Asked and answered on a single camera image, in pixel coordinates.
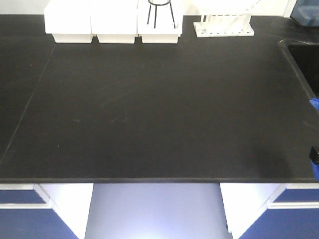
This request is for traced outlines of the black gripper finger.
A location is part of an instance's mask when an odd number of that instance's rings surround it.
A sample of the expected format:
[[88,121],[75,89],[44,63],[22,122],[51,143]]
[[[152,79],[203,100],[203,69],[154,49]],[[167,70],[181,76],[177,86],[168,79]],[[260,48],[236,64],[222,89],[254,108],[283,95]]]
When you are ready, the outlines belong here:
[[314,165],[319,165],[319,147],[318,146],[311,147],[309,158]]

